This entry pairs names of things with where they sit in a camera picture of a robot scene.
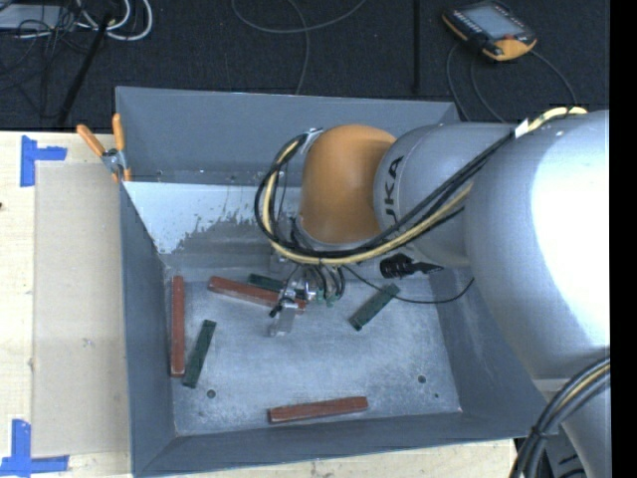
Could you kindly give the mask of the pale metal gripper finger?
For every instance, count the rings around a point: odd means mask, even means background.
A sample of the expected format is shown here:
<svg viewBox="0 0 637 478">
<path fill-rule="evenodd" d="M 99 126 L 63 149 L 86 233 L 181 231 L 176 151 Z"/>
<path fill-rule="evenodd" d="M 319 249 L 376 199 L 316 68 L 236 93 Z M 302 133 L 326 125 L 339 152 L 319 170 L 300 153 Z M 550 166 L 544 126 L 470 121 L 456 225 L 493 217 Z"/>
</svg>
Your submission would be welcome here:
<svg viewBox="0 0 637 478">
<path fill-rule="evenodd" d="M 283 299 L 281 301 L 281 307 L 280 333 L 287 335 L 293 329 L 296 316 L 299 312 L 299 305 L 292 299 Z"/>
<path fill-rule="evenodd" d="M 280 300 L 278 301 L 277 305 L 275 306 L 275 308 L 273 309 L 273 311 L 271 312 L 271 316 L 272 316 L 272 323 L 270 325 L 269 328 L 269 336 L 270 337 L 279 337 L 279 336 L 284 336 L 280 333 L 280 312 L 281 312 L 281 301 L 283 299 L 292 299 L 293 301 L 295 300 L 295 296 L 291 291 L 287 291 L 285 292 Z"/>
</svg>

